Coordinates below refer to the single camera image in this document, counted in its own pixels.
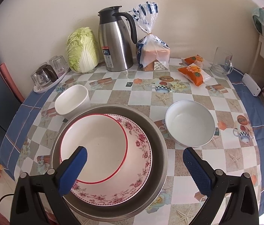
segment tile floor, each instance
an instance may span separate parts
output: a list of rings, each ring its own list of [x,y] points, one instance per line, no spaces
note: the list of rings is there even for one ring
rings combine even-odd
[[[16,182],[14,182],[4,171],[0,178],[0,198],[6,194],[13,194],[16,188]],[[0,203],[0,213],[10,220],[10,210],[13,196],[5,197]]]

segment metal basin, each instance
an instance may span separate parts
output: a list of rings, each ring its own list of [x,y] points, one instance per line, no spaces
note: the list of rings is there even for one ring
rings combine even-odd
[[[133,217],[147,208],[156,199],[164,185],[168,166],[168,154],[164,138],[150,118],[131,107],[120,104],[104,104],[88,108],[81,115],[85,116],[92,113],[118,114],[138,124],[147,135],[151,144],[152,169],[142,189],[131,199],[119,205],[91,205],[80,200],[71,192],[65,195],[64,199],[72,210],[93,220],[111,222]],[[51,166],[55,169],[59,166],[59,139],[68,128],[69,125],[67,124],[59,133],[51,151]]]

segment white power strip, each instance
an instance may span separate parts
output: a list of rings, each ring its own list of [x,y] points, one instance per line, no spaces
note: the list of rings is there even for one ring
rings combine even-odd
[[[249,91],[252,93],[253,96],[258,96],[261,92],[261,88],[257,85],[257,83],[253,80],[251,76],[247,73],[244,74],[242,78],[242,82],[246,85]]]

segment checkered tablecloth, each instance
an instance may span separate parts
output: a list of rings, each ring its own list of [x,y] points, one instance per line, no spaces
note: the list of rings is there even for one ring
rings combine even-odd
[[[91,105],[125,104],[149,116],[161,130],[168,149],[167,179],[158,198],[135,217],[110,224],[189,224],[206,200],[182,161],[184,148],[170,139],[164,124],[168,107],[184,99],[197,101],[208,108],[218,128],[217,135],[195,151],[214,169],[222,169],[229,175],[240,176],[243,172],[248,172],[260,203],[259,151],[246,110],[233,85],[227,77],[220,78],[205,70],[212,78],[197,87],[177,70],[182,67],[181,63],[181,59],[171,58],[169,70],[154,72],[142,71],[137,65],[116,73],[108,72],[104,65],[99,65],[93,72],[87,74],[69,72],[48,97],[30,127],[16,164],[15,179],[18,179],[22,172],[39,175],[47,171],[55,138],[61,127],[66,124],[64,118],[57,115],[54,102],[64,90],[72,85],[81,84],[89,90]],[[164,76],[174,78],[174,82],[169,86],[170,92],[159,93],[155,90],[154,84]],[[249,141],[242,139],[245,141],[242,142],[240,137],[236,137],[234,128],[247,133],[250,136]],[[228,199],[229,195],[224,199],[213,224],[219,223]],[[76,213],[75,215],[82,224],[109,224],[89,220]]]

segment beige wall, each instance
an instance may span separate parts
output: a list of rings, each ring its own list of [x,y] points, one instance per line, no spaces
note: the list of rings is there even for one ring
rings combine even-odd
[[[147,0],[4,0],[0,5],[0,61],[5,62],[24,97],[32,89],[30,74],[54,55],[65,56],[67,36],[89,26],[98,35],[102,8],[130,10]],[[248,72],[258,33],[251,11],[264,0],[149,0],[158,3],[153,33],[172,57],[200,54],[213,59],[217,46],[233,53],[233,63]],[[138,31],[138,38],[144,36]]]

